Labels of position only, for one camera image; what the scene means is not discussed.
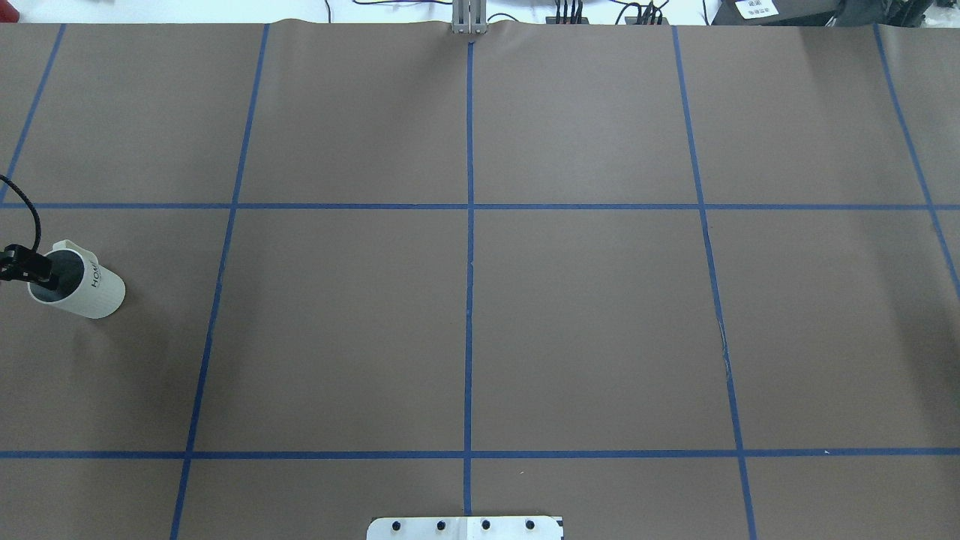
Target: gray surface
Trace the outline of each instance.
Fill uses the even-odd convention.
[[[0,287],[4,538],[359,539],[465,503],[570,538],[960,536],[960,211],[933,227],[871,29],[680,30],[707,224],[667,29],[497,24],[470,102],[444,24],[277,23],[244,158],[262,30],[66,28],[15,179],[85,204],[41,206],[43,248],[129,293],[89,321]],[[0,26],[0,166],[56,32]],[[949,203],[953,64],[903,65],[956,34],[893,34]]]
[[[19,459],[0,466],[4,538],[168,538],[178,461]]]
[[[960,456],[751,459],[763,538],[955,538]]]
[[[938,29],[904,32],[882,28],[900,106],[924,166],[930,194],[938,203],[960,203],[960,156],[948,141],[960,140],[960,104],[949,91],[960,78],[955,54],[960,34]]]

